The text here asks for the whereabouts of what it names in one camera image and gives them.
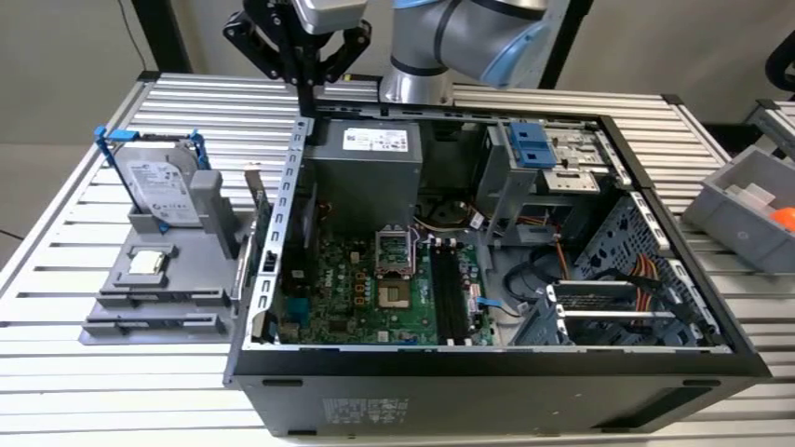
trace metal slats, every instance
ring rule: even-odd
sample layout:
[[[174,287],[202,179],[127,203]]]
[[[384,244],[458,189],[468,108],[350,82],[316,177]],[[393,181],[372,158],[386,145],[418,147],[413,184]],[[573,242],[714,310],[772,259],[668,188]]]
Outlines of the metal slats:
[[[260,79],[163,74],[146,87],[121,126],[208,137],[209,161],[224,175],[224,196],[249,207],[242,168],[260,162],[265,187],[278,181],[296,98],[281,83]],[[342,83],[326,96],[373,101],[374,85]],[[658,195],[680,212],[697,182],[720,166],[686,114],[654,95],[578,93],[457,86],[461,106],[612,115]],[[115,174],[87,159],[90,170],[63,196],[62,211],[0,300],[0,444],[209,446],[272,442],[238,391],[224,390],[225,345],[82,346],[79,322],[93,303],[117,247],[126,237],[127,199]],[[774,374],[768,384],[714,404],[652,435],[557,439],[437,438],[357,440],[368,445],[569,445],[733,447],[790,445],[795,439],[795,277],[766,277],[688,225],[696,256]]]

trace circuit board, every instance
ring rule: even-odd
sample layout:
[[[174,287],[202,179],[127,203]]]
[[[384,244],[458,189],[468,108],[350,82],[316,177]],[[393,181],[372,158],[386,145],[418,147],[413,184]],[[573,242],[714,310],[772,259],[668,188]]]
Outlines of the circuit board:
[[[325,236],[318,242],[316,281],[308,297],[286,297],[286,314],[280,325],[284,343],[317,345],[389,344],[437,345],[437,309],[433,301],[429,245],[417,244],[416,271],[409,279],[376,275],[374,239]],[[389,246],[389,256],[398,247]],[[462,308],[472,309],[470,284],[481,279],[470,246],[454,250]],[[290,301],[300,301],[296,315]],[[486,313],[466,313],[472,345],[490,345]]]

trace gray floor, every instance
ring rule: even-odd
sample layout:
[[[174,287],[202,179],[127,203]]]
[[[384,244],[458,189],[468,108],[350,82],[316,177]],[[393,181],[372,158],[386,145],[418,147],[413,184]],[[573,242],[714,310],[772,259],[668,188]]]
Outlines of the gray floor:
[[[25,236],[86,149],[87,144],[0,143],[0,229]],[[0,234],[0,267],[18,243]]]

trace power cable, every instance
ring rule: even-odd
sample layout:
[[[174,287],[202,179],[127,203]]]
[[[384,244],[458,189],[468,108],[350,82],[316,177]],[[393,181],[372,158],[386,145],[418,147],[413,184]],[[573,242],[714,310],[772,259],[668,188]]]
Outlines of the power cable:
[[[3,234],[7,237],[13,237],[17,240],[25,240],[23,237],[21,237],[19,235],[10,233],[10,231],[5,231],[3,229],[0,228],[0,234]]]
[[[133,43],[133,47],[135,48],[137,58],[139,59],[139,65],[142,66],[143,71],[146,71],[146,61],[143,60],[143,55],[139,53],[139,48],[137,47],[133,32],[129,29],[129,22],[126,21],[126,11],[123,10],[123,4],[121,3],[121,0],[115,0],[115,3],[118,3],[118,9],[121,10],[121,18],[123,19],[123,28],[126,28],[126,35],[129,36],[129,41]]]

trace gray storage bin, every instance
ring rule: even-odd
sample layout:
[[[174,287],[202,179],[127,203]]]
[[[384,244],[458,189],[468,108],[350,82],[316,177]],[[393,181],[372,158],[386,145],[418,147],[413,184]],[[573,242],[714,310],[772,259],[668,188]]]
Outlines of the gray storage bin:
[[[795,165],[750,148],[701,183],[684,220],[760,270],[795,273],[795,234],[768,218],[768,210],[749,206],[730,192],[753,183],[774,196],[768,204],[774,210],[795,207]]]

